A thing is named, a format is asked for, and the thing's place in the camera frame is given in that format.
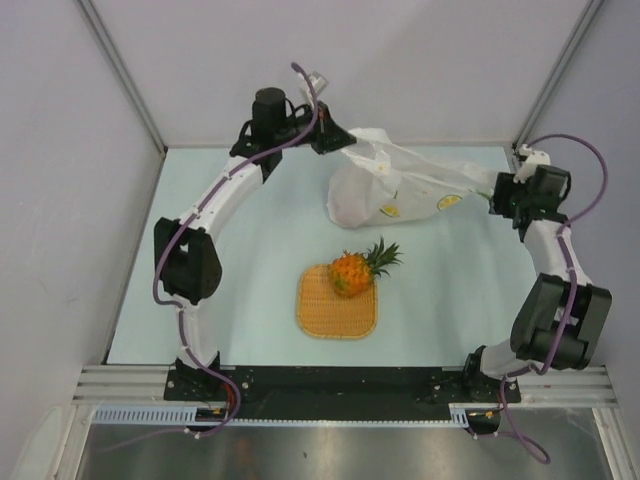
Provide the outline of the white plastic bag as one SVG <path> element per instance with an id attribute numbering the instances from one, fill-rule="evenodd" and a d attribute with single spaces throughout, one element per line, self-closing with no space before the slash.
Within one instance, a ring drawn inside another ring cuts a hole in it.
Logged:
<path id="1" fill-rule="evenodd" d="M 383 129 L 355 128 L 347 163 L 329 181 L 330 220 L 347 229 L 427 219 L 475 194 L 490 199 L 497 172 L 450 155 L 422 155 Z"/>

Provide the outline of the fake pineapple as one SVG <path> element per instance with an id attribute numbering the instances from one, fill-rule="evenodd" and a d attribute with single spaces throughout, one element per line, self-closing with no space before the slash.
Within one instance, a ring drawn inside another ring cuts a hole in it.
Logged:
<path id="1" fill-rule="evenodd" d="M 328 266 L 328 281 L 333 291 L 345 298 L 354 298 L 370 290 L 388 268 L 400 265 L 402 252 L 393 242 L 385 244 L 383 237 L 365 251 L 349 252 L 333 260 Z"/>

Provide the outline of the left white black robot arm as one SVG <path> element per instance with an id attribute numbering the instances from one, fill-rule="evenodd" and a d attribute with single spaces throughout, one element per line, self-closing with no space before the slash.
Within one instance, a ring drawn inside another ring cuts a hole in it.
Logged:
<path id="1" fill-rule="evenodd" d="M 181 352 L 176 369 L 197 398 L 214 397 L 226 385 L 219 371 L 219 351 L 198 356 L 189 341 L 198 336 L 198 309 L 217 290 L 223 274 L 215 242 L 238 207 L 259 189 L 283 158 L 284 150 L 308 145 L 318 155 L 355 144 L 328 106 L 308 93 L 295 106 L 283 90 L 259 90 L 251 117 L 230 149 L 230 159 L 210 189 L 177 219 L 162 217 L 154 226 L 153 292 L 157 304 L 175 309 Z"/>

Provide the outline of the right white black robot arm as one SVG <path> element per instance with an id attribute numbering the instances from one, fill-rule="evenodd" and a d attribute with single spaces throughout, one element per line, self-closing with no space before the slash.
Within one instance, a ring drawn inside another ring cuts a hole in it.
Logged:
<path id="1" fill-rule="evenodd" d="M 570 220 L 560 211 L 570 186 L 569 172 L 545 165 L 525 178 L 496 178 L 490 211 L 511 220 L 537 278 L 509 338 L 467 357 L 461 388 L 473 401 L 491 401 L 501 381 L 525 373 L 582 370 L 595 353 L 612 295 L 593 284 L 576 258 Z"/>

